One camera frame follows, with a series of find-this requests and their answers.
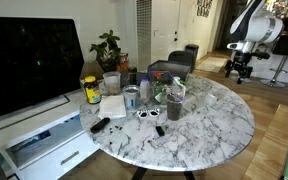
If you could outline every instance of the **remote control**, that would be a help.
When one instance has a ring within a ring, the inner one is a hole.
[[[163,131],[161,126],[156,126],[155,129],[156,129],[156,131],[157,131],[159,136],[164,136],[165,135],[165,133],[164,133],[164,131]]]
[[[100,122],[98,122],[97,124],[95,124],[93,127],[91,127],[91,132],[92,133],[97,133],[99,132],[101,129],[103,129],[106,124],[108,124],[110,122],[110,118],[104,118],[102,119]]]

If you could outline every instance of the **door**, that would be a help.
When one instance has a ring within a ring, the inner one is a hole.
[[[167,60],[168,55],[177,48],[180,1],[152,1],[152,63]]]

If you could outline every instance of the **television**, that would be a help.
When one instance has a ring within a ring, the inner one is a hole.
[[[72,19],[0,17],[0,116],[81,88]]]

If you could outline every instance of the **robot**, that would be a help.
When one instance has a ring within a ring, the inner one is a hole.
[[[245,78],[249,78],[253,67],[247,66],[252,56],[258,59],[268,59],[269,54],[257,50],[263,43],[273,42],[283,30],[283,22],[274,17],[263,16],[260,13],[265,0],[253,0],[246,10],[234,21],[230,34],[237,43],[227,45],[233,50],[233,60],[225,65],[225,77],[229,77],[232,70],[239,74],[237,84],[241,84]]]

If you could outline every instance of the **water bottle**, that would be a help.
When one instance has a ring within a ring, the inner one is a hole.
[[[143,77],[140,83],[140,96],[141,99],[147,99],[149,96],[149,82],[147,77]]]

